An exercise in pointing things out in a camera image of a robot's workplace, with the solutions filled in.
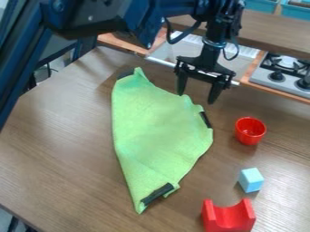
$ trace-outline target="black cable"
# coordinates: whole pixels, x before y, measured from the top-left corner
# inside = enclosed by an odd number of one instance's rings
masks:
[[[223,48],[223,55],[224,55],[224,58],[225,58],[225,60],[227,60],[227,61],[229,61],[229,62],[235,60],[235,59],[239,56],[239,52],[240,52],[239,44],[238,44],[238,42],[237,42],[237,40],[236,40],[236,37],[235,37],[235,36],[232,37],[231,40],[232,40],[233,44],[236,46],[236,48],[237,48],[236,54],[233,55],[232,57],[228,58],[228,57],[227,57],[227,54],[226,54],[226,51],[225,51],[225,48]]]
[[[197,21],[194,23],[190,28],[188,28],[186,31],[184,31],[182,34],[180,34],[178,37],[171,39],[171,33],[174,31],[172,28],[171,23],[167,18],[165,18],[166,24],[167,24],[167,41],[169,44],[176,44],[180,42],[182,39],[184,39],[189,34],[192,34],[197,28],[201,26],[201,21]]]

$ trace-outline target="red arch block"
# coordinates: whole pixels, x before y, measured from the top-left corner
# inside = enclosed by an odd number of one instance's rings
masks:
[[[251,200],[243,198],[233,207],[219,208],[211,199],[205,199],[202,219],[207,232],[250,231],[256,221]]]

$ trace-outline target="green towel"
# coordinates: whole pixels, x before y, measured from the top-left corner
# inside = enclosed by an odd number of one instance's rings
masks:
[[[179,188],[179,181],[213,141],[200,105],[152,84],[141,68],[112,92],[114,147],[136,211]]]

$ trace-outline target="red bowl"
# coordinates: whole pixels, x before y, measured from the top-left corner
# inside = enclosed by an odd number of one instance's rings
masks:
[[[266,134],[265,124],[255,118],[241,118],[235,127],[237,139],[246,145],[258,144]]]

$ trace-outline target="light blue cube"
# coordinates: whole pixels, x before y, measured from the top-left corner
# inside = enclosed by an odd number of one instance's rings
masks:
[[[264,178],[257,168],[243,169],[240,172],[238,182],[242,189],[249,193],[259,191],[264,183]]]

